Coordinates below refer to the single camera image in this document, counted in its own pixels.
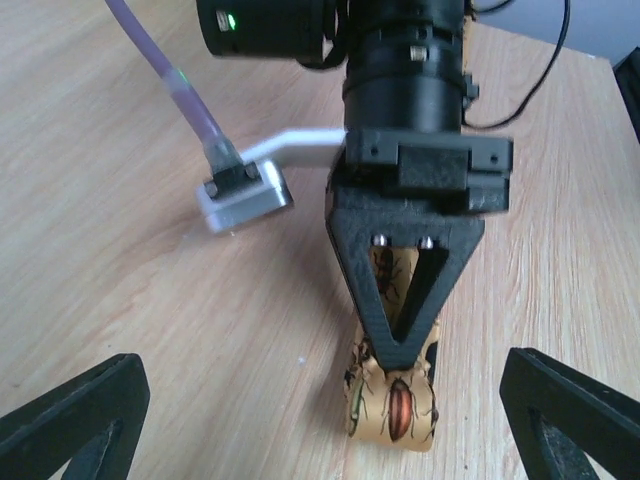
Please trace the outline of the yellow beetle print tie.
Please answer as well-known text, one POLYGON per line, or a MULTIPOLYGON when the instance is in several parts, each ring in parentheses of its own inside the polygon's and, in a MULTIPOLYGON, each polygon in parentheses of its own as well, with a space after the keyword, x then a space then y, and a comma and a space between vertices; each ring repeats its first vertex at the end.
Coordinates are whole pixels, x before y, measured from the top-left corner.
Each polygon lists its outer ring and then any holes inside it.
MULTIPOLYGON (((388 323, 396 333, 418 251, 374 246, 369 257, 388 323)), ((433 383, 440 323, 436 321, 431 327, 411 369, 385 372, 358 315, 353 319, 355 337, 343 380, 349 437, 414 452, 429 451, 439 419, 433 383)))

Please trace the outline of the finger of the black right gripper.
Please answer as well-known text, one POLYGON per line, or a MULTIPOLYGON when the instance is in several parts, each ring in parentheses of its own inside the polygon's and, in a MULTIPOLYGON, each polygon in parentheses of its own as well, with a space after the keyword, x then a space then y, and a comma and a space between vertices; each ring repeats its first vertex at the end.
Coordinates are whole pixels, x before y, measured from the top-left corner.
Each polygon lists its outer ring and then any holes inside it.
POLYGON ((485 230, 425 200, 364 188, 326 192, 326 226, 379 366, 408 370, 485 230))

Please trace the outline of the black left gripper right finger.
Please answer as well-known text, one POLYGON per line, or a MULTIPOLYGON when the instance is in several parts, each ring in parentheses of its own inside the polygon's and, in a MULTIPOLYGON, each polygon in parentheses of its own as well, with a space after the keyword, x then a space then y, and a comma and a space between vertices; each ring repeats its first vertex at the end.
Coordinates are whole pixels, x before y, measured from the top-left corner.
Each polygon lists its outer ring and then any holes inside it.
POLYGON ((500 397, 530 479, 639 477, 639 402, 533 348, 509 350, 500 397))

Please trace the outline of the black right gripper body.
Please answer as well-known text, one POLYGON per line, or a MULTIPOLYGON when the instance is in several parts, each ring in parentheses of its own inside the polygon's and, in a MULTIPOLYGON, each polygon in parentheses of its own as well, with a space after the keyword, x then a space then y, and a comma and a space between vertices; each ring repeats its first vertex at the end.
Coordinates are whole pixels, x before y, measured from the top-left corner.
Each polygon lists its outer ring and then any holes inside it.
POLYGON ((444 214, 509 209, 510 138, 358 129, 346 133, 347 177, 384 196, 424 199, 444 214))

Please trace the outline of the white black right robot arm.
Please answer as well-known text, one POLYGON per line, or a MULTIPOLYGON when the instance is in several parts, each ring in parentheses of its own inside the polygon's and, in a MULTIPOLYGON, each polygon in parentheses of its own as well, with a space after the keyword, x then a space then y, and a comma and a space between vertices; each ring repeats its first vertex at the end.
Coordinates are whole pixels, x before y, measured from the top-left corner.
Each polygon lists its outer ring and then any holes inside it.
POLYGON ((325 222, 373 354, 413 366, 484 232, 509 207, 513 143, 465 135, 462 1, 201 1, 209 52, 344 66, 346 135, 325 222))

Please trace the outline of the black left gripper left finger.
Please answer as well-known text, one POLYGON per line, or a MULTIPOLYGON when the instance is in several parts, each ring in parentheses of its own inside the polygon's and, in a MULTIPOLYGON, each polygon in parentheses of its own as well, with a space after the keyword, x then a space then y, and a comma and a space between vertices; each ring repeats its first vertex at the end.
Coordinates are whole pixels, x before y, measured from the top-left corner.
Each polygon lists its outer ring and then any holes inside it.
POLYGON ((112 356, 1 418, 1 477, 127 478, 149 401, 141 357, 112 356))

